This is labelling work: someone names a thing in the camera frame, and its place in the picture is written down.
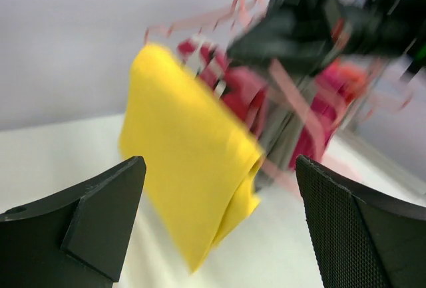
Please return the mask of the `pink wire hanger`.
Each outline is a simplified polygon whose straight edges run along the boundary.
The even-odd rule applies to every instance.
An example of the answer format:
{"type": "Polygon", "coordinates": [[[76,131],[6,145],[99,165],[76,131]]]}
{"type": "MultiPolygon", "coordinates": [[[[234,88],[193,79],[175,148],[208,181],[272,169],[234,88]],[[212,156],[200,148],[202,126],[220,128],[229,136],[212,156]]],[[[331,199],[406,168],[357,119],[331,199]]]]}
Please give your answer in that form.
{"type": "MultiPolygon", "coordinates": [[[[231,5],[227,8],[221,10],[211,11],[199,16],[191,17],[188,19],[183,19],[179,21],[173,22],[171,25],[164,27],[162,25],[153,25],[148,27],[146,30],[147,34],[151,34],[154,32],[161,33],[165,36],[169,36],[175,30],[183,30],[187,28],[198,27],[199,29],[203,29],[205,27],[216,28],[220,23],[230,19],[235,14],[239,14],[241,24],[244,27],[244,34],[246,31],[250,29],[250,27],[254,26],[263,19],[267,12],[267,9],[262,12],[258,16],[249,16],[247,14],[248,9],[252,7],[252,4],[246,2],[246,0],[233,0],[231,5]]],[[[256,73],[262,80],[267,84],[267,102],[269,106],[269,102],[273,101],[279,106],[284,106],[287,110],[293,110],[295,115],[297,115],[304,127],[307,127],[312,136],[316,136],[321,131],[321,124],[319,120],[316,118],[314,113],[311,110],[311,105],[309,106],[306,102],[305,98],[301,95],[300,90],[296,87],[295,79],[296,77],[300,77],[302,79],[310,79],[315,84],[316,76],[326,68],[326,66],[330,62],[323,62],[322,68],[315,72],[313,75],[290,75],[285,68],[280,64],[278,60],[273,60],[270,66],[266,69],[257,69],[248,66],[238,66],[233,65],[231,60],[228,58],[231,67],[246,67],[250,69],[252,72],[256,73]],[[267,71],[271,77],[275,80],[278,88],[273,88],[271,84],[260,76],[260,73],[267,71]]],[[[262,165],[262,171],[266,173],[268,177],[273,179],[273,183],[279,180],[285,179],[290,172],[294,170],[282,170],[278,168],[275,164],[273,164],[267,157],[265,157],[264,163],[262,165]]]]}

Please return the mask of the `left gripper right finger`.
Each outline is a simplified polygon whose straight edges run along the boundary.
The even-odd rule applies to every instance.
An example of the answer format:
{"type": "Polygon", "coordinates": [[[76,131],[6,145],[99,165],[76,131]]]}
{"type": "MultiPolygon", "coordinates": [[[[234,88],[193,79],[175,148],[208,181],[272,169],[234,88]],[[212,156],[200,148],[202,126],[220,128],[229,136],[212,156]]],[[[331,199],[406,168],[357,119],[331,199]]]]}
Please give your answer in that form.
{"type": "Polygon", "coordinates": [[[305,156],[296,178],[324,287],[425,286],[425,208],[305,156]]]}

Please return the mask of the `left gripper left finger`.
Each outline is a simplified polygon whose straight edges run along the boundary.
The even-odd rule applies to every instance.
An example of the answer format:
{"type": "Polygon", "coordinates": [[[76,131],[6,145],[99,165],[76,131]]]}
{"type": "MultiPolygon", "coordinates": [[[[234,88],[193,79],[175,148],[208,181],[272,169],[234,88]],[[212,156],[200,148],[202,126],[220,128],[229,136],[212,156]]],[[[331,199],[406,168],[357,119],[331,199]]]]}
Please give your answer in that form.
{"type": "Polygon", "coordinates": [[[134,156],[2,213],[1,282],[118,282],[145,174],[143,157],[134,156]]]}

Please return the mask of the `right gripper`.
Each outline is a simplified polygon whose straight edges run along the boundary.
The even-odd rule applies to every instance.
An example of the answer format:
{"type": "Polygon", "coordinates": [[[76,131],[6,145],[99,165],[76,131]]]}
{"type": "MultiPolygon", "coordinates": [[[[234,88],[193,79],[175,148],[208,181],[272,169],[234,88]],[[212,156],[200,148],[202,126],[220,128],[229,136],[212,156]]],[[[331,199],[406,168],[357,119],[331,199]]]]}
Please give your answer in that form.
{"type": "Polygon", "coordinates": [[[236,37],[233,65],[266,69],[278,60],[290,75],[313,75],[340,55],[401,55],[409,24],[339,0],[270,0],[266,16],[236,37]]]}

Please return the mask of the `yellow trousers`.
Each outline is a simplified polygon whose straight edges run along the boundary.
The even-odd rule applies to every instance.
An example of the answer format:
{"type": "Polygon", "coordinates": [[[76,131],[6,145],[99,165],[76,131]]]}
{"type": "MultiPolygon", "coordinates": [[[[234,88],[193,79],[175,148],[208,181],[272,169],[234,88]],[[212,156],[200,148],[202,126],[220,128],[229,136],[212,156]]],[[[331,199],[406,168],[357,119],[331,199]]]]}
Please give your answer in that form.
{"type": "Polygon", "coordinates": [[[191,271],[260,203],[256,139],[162,45],[130,67],[119,148],[144,158],[144,191],[191,271]]]}

